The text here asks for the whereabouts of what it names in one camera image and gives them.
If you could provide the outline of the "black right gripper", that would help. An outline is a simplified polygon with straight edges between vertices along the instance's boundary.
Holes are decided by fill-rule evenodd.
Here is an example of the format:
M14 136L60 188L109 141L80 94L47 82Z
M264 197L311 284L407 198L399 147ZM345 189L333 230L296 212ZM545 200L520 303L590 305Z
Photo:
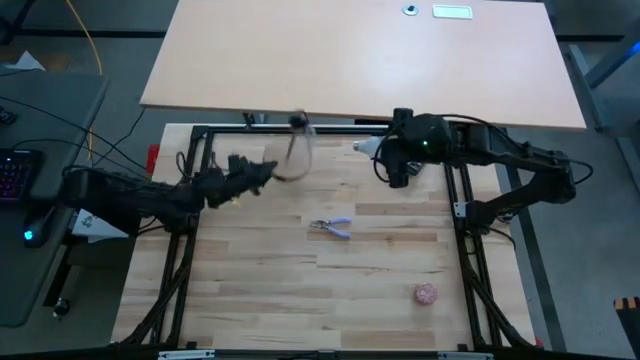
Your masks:
M370 138L372 160L387 161L388 165L442 163L452 156L452 130L441 116L415 115L412 109L395 108L389 130L384 136Z

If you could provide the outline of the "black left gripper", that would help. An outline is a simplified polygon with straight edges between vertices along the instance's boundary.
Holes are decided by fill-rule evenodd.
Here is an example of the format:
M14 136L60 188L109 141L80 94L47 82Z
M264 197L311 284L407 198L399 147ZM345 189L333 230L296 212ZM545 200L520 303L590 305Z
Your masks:
M237 154L229 155L228 160L231 164L227 174L219 167L210 168L192 182L194 191L204 197L209 208L218 208L249 189L263 187L278 165L276 161L249 162L246 157Z

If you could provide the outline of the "white lightbulb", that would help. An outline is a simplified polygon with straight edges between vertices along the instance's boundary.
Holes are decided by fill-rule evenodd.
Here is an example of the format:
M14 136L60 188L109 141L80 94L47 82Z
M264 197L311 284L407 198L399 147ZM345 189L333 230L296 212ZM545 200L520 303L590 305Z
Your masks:
M373 158L376 150L378 149L380 141L380 137L370 137L366 140L354 141L353 149L357 152L366 154L370 158Z

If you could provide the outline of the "wooden base table lamp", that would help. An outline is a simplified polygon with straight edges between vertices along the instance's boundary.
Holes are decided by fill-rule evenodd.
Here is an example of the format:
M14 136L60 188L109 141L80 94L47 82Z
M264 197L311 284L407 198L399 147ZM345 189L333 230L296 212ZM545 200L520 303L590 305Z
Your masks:
M315 129L304 111L289 117L290 137L265 147L264 162L275 162L272 177L281 182L304 178L312 168Z

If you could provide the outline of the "purple handled pliers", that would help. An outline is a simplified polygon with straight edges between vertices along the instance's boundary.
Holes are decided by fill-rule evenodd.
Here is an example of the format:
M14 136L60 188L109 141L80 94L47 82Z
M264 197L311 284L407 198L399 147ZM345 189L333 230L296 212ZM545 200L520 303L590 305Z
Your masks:
M310 223L312 228L323 229L341 239L350 239L351 234L348 231L336 228L336 225L350 224L352 220L347 217L339 217L333 219L314 220Z

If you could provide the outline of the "light wooden desk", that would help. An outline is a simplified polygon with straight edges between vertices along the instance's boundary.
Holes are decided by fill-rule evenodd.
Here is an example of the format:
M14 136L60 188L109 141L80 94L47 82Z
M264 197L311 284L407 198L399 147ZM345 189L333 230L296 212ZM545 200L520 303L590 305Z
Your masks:
M436 18L434 5L469 6L473 19ZM372 119L405 107L585 128L546 9L532 2L179 0L141 101Z

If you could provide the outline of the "white desk plate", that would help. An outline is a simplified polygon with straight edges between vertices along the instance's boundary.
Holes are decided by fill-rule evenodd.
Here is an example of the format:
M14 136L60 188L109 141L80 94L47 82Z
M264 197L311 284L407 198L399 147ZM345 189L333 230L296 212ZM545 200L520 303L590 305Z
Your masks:
M433 16L436 18L472 20L473 10L469 6L434 5Z

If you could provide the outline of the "pink round scrubber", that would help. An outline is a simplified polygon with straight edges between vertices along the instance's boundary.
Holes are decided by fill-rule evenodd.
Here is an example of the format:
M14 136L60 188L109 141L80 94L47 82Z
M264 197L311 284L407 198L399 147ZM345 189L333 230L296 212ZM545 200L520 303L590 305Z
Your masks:
M414 288L414 300L420 305L432 305L438 299L438 291L433 284L420 283Z

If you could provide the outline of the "white printed paper sheet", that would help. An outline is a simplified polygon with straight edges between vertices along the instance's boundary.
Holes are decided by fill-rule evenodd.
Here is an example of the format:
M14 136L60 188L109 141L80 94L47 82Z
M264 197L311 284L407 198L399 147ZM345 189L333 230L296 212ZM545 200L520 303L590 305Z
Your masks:
M81 209L76 215L71 227L71 234L78 237L85 237L89 243L109 239L125 239L128 237L127 233L84 209Z

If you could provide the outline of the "grey metal table leg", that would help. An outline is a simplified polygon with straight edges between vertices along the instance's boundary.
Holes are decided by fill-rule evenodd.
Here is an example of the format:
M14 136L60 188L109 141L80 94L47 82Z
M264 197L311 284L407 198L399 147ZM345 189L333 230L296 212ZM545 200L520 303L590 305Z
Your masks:
M602 85L616 70L640 53L640 29L630 30L594 66L590 67L577 44L568 45L568 57L578 78L582 99L591 111L595 130L612 137L627 135L635 125L616 124L606 114L604 106L593 91Z

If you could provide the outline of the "dark grey side desk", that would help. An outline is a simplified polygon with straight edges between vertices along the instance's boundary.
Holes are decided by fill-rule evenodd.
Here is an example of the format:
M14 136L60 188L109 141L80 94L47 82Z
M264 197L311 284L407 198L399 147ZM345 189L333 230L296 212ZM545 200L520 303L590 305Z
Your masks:
M104 76L0 70L0 106L18 115L0 126L0 149L33 149L42 166L24 202L0 201L0 328L28 320L65 235L72 211L59 208L48 221L47 241L29 248L25 226L54 203L64 167L76 161L108 88Z

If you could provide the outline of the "black computer mouse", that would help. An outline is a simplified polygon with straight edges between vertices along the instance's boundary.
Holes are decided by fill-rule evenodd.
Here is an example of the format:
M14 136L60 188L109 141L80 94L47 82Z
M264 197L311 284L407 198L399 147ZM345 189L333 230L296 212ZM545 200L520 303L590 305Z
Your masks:
M55 211L55 206L50 207L47 211L40 209L26 218L23 226L23 244L25 247L39 248L48 241Z

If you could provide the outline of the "brown cardboard sheet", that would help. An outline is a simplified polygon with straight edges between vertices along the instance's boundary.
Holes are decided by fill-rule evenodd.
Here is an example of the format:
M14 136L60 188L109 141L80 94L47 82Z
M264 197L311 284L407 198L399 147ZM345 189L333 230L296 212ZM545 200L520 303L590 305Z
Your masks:
M15 63L25 51L29 51L45 67L45 71L64 72L71 60L69 54L62 52L0 46L0 69L10 69L6 64Z

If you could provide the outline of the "backlit black keyboard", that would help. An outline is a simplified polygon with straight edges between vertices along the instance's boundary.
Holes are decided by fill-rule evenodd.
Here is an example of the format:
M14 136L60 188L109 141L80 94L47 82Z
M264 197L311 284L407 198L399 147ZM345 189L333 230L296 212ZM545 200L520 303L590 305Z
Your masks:
M37 150L0 149L0 202L20 202L28 196L43 158Z

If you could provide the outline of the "white crumpled paper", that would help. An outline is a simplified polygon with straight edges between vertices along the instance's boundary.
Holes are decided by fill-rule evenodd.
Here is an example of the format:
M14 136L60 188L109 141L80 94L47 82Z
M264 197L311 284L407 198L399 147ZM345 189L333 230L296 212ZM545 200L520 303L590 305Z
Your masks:
M45 71L45 67L29 51L23 52L15 63L7 63L6 67L16 70Z

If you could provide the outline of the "orange striped black object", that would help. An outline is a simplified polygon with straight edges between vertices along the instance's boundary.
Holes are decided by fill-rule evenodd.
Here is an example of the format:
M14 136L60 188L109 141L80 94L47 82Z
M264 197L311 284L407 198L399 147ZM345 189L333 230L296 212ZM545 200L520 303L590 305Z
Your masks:
M636 360L640 360L640 297L614 300L614 308Z

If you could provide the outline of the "black aluminium table frame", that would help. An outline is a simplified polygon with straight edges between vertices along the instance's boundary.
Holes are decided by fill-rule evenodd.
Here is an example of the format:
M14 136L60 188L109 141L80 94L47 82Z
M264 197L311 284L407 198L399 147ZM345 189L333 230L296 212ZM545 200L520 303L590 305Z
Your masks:
M159 339L216 356L281 360L484 353L506 345L463 278L468 260L523 340L535 343L508 228L481 240L457 234L452 203L497 197L493 167L426 168L395 190L352 144L372 129L318 129L312 172L292 184L207 210L187 284L168 304ZM341 239L314 220L347 217ZM433 284L432 305L414 288Z

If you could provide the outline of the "silver aluminium rail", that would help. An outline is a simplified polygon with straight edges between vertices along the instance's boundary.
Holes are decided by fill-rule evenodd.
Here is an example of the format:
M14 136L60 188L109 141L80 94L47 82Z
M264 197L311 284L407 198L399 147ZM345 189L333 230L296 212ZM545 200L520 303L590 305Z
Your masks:
M242 124L215 124L212 127L222 128L222 129L233 129L235 130L283 130L289 129L289 125L286 124L255 124L253 126L246 126ZM316 129L386 129L388 124L365 124L365 125L357 125L357 124L317 124L312 125L313 128Z

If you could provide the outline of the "silver metal bracket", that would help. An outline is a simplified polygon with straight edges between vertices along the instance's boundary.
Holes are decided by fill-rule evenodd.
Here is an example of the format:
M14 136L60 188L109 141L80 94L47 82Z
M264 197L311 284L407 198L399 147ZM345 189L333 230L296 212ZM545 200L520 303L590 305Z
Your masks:
M173 350L158 353L157 360L215 360L214 350Z
M478 352L438 352L437 360L495 360L490 353Z

